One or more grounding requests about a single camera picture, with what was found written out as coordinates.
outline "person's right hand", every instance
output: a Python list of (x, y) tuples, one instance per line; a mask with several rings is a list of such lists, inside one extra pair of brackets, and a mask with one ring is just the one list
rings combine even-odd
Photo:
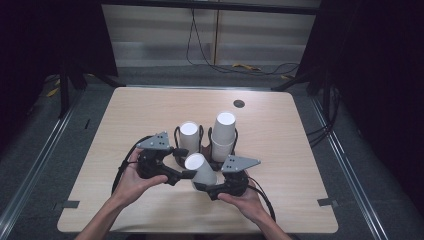
[[(249, 179), (249, 185), (255, 187), (255, 183)], [(266, 213), (259, 199), (258, 193), (254, 190), (247, 188), (246, 192), (240, 197), (232, 196), (227, 193), (218, 194), (218, 199), (236, 206), (240, 212), (252, 222), (255, 222), (261, 215)]]

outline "forearm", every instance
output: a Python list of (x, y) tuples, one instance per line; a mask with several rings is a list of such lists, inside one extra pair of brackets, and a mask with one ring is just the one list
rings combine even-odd
[(104, 239), (124, 207), (113, 199), (105, 202), (76, 239)]
[(267, 240), (291, 239), (266, 212), (260, 214), (253, 222), (258, 225)]

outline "hand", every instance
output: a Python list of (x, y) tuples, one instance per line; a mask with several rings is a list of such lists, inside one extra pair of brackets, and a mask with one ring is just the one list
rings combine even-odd
[[(138, 156), (142, 149), (136, 148), (130, 158), (129, 162), (137, 162)], [(112, 194), (111, 199), (126, 207), (135, 202), (148, 188), (159, 185), (168, 181), (165, 175), (155, 176), (149, 179), (143, 179), (138, 176), (137, 163), (130, 163), (122, 174), (121, 180)]]
[[(251, 179), (249, 179), (249, 185), (255, 187), (255, 183)], [(247, 188), (246, 192), (240, 197), (220, 193), (218, 199), (236, 206), (246, 218), (253, 222), (256, 222), (262, 214), (266, 213), (258, 193), (250, 188)]]

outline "wooden table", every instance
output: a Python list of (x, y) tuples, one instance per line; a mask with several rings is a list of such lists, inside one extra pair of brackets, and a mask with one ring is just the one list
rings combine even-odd
[[(233, 102), (242, 100), (243, 108)], [(287, 232), (333, 233), (338, 224), (327, 198), (293, 98), (288, 93), (118, 88), (97, 130), (69, 200), (76, 209), (64, 209), (58, 223), (62, 232), (79, 232), (108, 199), (121, 161), (133, 144), (146, 135), (173, 131), (185, 121), (207, 130), (224, 110), (236, 115), (239, 139), (236, 154), (260, 159), (249, 169), (268, 195), (278, 224)], [(202, 145), (209, 144), (207, 136)], [(165, 164), (182, 170), (172, 156)], [(218, 173), (220, 182), (223, 177)], [(174, 187), (149, 189), (119, 215), (112, 230), (147, 233), (254, 233), (259, 229), (232, 205), (211, 201), (194, 191), (189, 180)]]

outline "white cup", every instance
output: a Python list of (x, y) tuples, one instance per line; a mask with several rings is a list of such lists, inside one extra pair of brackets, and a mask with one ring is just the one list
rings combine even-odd
[(195, 122), (187, 121), (180, 126), (180, 148), (188, 150), (188, 155), (199, 152), (199, 126)]
[(191, 179), (192, 183), (202, 183), (207, 186), (217, 184), (218, 178), (216, 173), (212, 170), (211, 166), (202, 154), (193, 153), (185, 160), (184, 165), (188, 170), (197, 171), (194, 178)]
[(212, 159), (216, 162), (224, 162), (233, 150), (234, 141), (227, 145), (221, 145), (212, 138)]
[(220, 145), (228, 145), (235, 140), (236, 117), (231, 112), (220, 112), (212, 129), (212, 138)]

